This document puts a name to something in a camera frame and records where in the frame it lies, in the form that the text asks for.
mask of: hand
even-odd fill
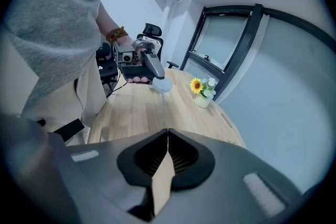
[[[129,36],[123,36],[123,37],[118,38],[117,42],[118,42],[119,46],[131,46],[133,44],[133,39],[130,38]],[[136,51],[136,54],[139,55],[139,53],[142,50],[145,50],[145,49],[144,48],[139,48]],[[128,82],[135,82],[135,83],[148,83],[148,81],[149,80],[146,77],[142,77],[142,78],[134,77],[133,79],[128,79]]]

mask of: potted plant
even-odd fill
[[[209,78],[209,80],[195,78],[191,81],[190,88],[196,94],[195,103],[199,107],[206,108],[209,105],[216,94],[215,86],[214,78]]]

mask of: gray t-shirt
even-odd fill
[[[26,107],[87,70],[101,42],[99,4],[100,0],[12,0],[3,34],[39,76]]]

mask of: black window frame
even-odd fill
[[[336,54],[336,40],[334,40],[328,33],[323,31],[316,25],[292,14],[288,14],[276,9],[265,8],[261,4],[256,4],[255,6],[232,5],[210,8],[204,7],[196,25],[194,35],[184,56],[180,70],[183,70],[185,68],[186,63],[190,58],[191,60],[195,61],[203,68],[205,68],[207,71],[211,72],[219,80],[215,88],[217,94],[215,95],[214,100],[216,100],[224,91],[224,89],[228,86],[232,78],[237,73],[238,69],[243,64],[256,37],[257,30],[259,28],[259,24],[263,14],[269,15],[270,17],[275,19],[285,21],[307,31],[308,33],[322,41]],[[206,60],[193,52],[201,35],[206,18],[208,16],[219,15],[244,16],[248,18],[243,33],[238,41],[238,44],[223,70],[212,64],[209,60]]]

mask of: glass panel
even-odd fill
[[[193,75],[194,78],[198,78],[198,79],[214,78],[216,80],[216,83],[218,83],[217,77],[215,77],[212,73],[210,73],[204,67],[195,63],[193,60],[188,59],[185,65],[184,71],[189,72],[191,75]]]
[[[214,65],[224,69],[244,30],[247,18],[239,16],[207,17],[194,48]]]
[[[336,56],[308,32],[270,18],[255,59],[220,106],[250,151],[306,191],[334,154]]]

